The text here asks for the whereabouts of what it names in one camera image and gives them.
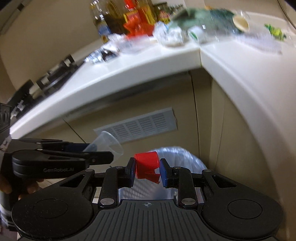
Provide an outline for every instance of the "blue gripper pad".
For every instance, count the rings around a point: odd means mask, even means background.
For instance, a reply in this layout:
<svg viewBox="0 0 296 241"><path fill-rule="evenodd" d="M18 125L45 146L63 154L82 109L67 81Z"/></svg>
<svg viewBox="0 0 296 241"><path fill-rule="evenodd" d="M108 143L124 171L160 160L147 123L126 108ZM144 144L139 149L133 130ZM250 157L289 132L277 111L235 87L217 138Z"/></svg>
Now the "blue gripper pad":
<svg viewBox="0 0 296 241"><path fill-rule="evenodd" d="M160 177L161 177L161 181L163 183L163 186L166 188L168 185L168 179L167 179L167 172L166 172L166 169L163 165L162 160L159 161L159 173L160 173Z"/></svg>

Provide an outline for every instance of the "clear plastic cup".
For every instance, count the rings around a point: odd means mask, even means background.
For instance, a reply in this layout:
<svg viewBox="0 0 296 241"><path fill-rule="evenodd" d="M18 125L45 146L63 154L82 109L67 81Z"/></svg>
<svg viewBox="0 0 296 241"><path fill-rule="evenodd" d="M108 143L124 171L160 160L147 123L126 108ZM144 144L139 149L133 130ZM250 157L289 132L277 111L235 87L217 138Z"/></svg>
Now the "clear plastic cup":
<svg viewBox="0 0 296 241"><path fill-rule="evenodd" d="M290 46L296 48L296 35L286 34L285 42L286 42L288 45L290 45Z"/></svg>
<svg viewBox="0 0 296 241"><path fill-rule="evenodd" d="M123 155L123 148L118 140L107 131L102 131L99 136L83 151L111 151L116 161Z"/></svg>

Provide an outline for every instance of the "gas stove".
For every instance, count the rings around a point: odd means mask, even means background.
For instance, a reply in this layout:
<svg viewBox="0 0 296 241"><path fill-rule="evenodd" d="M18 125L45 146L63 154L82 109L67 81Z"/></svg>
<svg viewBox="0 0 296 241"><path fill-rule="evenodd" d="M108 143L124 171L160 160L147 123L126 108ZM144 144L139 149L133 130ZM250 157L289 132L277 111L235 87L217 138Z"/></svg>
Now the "gas stove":
<svg viewBox="0 0 296 241"><path fill-rule="evenodd" d="M55 68L40 77L35 84L28 80L7 102L7 105L11 106L11 124L58 91L83 63L83 60L75 62L73 57L68 55Z"/></svg>

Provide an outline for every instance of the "plastic cup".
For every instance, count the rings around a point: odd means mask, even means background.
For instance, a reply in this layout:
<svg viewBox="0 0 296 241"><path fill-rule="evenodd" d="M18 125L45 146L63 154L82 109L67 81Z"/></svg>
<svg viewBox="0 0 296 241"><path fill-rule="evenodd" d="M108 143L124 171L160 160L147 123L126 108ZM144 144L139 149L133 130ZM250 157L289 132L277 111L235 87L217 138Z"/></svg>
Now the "plastic cup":
<svg viewBox="0 0 296 241"><path fill-rule="evenodd" d="M265 26L257 24L240 15L234 15L232 19L234 25L244 33L252 35L270 35L270 31Z"/></svg>
<svg viewBox="0 0 296 241"><path fill-rule="evenodd" d="M285 42L288 45L293 46L294 48L296 48L296 35L286 34Z"/></svg>
<svg viewBox="0 0 296 241"><path fill-rule="evenodd" d="M111 151L116 161L123 155L123 148L118 140L107 131L102 131L99 136L83 151Z"/></svg>

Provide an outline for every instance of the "trash bin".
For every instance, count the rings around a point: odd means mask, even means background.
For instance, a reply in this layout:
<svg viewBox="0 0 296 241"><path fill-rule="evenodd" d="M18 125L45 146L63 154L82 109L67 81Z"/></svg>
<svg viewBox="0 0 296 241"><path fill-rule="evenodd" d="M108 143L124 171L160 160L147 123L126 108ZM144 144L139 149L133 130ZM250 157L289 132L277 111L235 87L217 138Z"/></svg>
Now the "trash bin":
<svg viewBox="0 0 296 241"><path fill-rule="evenodd" d="M181 147L162 147L151 150L156 151L159 159L165 158L171 167L179 166L188 168L192 173L201 173L207 169L203 162L189 151ZM176 188L164 188L161 178L160 183L156 184L147 179L135 178L132 188L121 188L118 191L119 200L138 199L138 200L164 200L173 199Z"/></svg>

